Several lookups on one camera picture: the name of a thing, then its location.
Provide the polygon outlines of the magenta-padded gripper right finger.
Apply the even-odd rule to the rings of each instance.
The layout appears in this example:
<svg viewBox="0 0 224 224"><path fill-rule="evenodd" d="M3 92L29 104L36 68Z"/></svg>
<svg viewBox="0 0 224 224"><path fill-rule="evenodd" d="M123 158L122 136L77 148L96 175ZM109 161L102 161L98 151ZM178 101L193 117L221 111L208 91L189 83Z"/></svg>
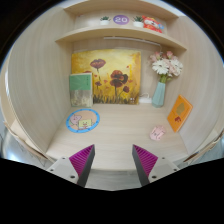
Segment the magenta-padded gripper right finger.
<svg viewBox="0 0 224 224"><path fill-rule="evenodd" d="M132 147L132 156L142 186L148 185L179 170L174 163L165 157L158 157L137 145Z"/></svg>

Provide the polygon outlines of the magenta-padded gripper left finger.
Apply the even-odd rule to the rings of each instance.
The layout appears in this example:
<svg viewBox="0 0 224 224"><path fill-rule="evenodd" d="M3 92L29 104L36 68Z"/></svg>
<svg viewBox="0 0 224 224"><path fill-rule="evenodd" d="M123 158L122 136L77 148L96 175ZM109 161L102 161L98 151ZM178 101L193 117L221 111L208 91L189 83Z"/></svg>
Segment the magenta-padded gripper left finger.
<svg viewBox="0 0 224 224"><path fill-rule="evenodd" d="M95 145L90 145L70 157L58 159L47 171L84 187L87 183L94 157Z"/></svg>

